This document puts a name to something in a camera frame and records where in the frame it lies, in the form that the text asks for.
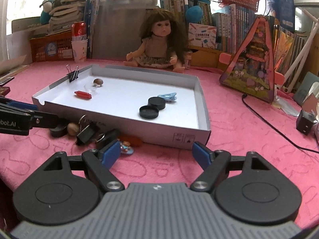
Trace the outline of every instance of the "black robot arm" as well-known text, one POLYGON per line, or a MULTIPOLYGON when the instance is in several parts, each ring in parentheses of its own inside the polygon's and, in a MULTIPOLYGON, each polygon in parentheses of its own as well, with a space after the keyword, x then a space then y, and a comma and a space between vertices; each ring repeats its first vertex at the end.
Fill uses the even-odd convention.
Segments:
POLYGON ((4 103, 8 100, 0 100, 0 133, 28 136, 33 127, 55 128, 59 122, 55 114, 13 107, 4 103))

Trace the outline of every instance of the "binder clip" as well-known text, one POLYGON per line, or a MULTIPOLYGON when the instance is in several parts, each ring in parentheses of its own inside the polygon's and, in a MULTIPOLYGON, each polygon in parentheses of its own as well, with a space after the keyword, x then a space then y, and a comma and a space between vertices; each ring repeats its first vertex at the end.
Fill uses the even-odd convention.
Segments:
POLYGON ((77 135, 77 146, 86 145, 99 131, 99 127, 91 122, 77 135))
POLYGON ((98 150, 101 150, 103 147, 105 147, 107 144, 109 144, 113 140, 117 140, 120 134, 121 134, 120 131, 117 129, 112 129, 109 132, 100 134, 97 140, 95 141, 95 148, 98 150))
POLYGON ((69 81, 73 82, 75 79, 78 78, 79 75, 79 67, 77 66, 74 71, 71 70, 71 67, 69 65, 66 65, 66 69, 68 70, 68 77, 69 81))
POLYGON ((173 102, 177 100, 176 94, 177 94, 176 92, 172 92, 167 94, 160 94, 158 95, 158 97, 164 99, 167 102, 173 102))

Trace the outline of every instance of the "blue gripper pad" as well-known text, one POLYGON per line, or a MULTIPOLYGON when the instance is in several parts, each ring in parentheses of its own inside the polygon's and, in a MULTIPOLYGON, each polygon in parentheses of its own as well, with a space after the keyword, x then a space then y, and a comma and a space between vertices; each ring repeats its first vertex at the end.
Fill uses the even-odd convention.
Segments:
POLYGON ((113 145, 108 147, 108 149, 103 153, 102 164, 107 169, 110 169, 113 166, 113 164, 117 161, 117 159, 120 157, 120 154, 121 154, 121 144, 119 141, 116 141, 113 145))
POLYGON ((32 111, 38 111, 38 106, 34 104, 29 104, 29 103, 24 103, 24 102, 17 102, 17 101, 10 101, 7 103, 7 105, 16 107, 18 109, 23 109, 23 110, 32 110, 32 111))
POLYGON ((192 155, 199 166, 206 170, 208 166, 212 164, 209 153, 211 152, 207 147, 202 148, 197 142, 193 143, 192 155))

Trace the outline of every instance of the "light blue hair clip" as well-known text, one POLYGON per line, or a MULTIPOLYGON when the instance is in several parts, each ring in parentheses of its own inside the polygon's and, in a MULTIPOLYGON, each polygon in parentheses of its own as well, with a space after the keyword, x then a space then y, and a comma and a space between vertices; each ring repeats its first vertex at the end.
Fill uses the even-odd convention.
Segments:
POLYGON ((176 94, 177 93, 172 92, 172 93, 158 95, 158 97, 164 99, 167 102, 172 102, 177 100, 176 94))

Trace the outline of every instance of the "doll hair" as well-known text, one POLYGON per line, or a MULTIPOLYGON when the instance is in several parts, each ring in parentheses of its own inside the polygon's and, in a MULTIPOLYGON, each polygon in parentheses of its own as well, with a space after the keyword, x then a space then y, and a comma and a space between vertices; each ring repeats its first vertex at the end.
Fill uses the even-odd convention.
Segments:
POLYGON ((185 63, 184 52, 187 47, 187 36, 183 26, 175 19, 170 11, 163 9, 154 9, 151 15, 142 23, 140 30, 141 39, 152 36, 152 26, 156 22, 169 20, 171 24, 171 33, 167 37, 167 59, 171 57, 171 53, 175 52, 177 58, 185 63))

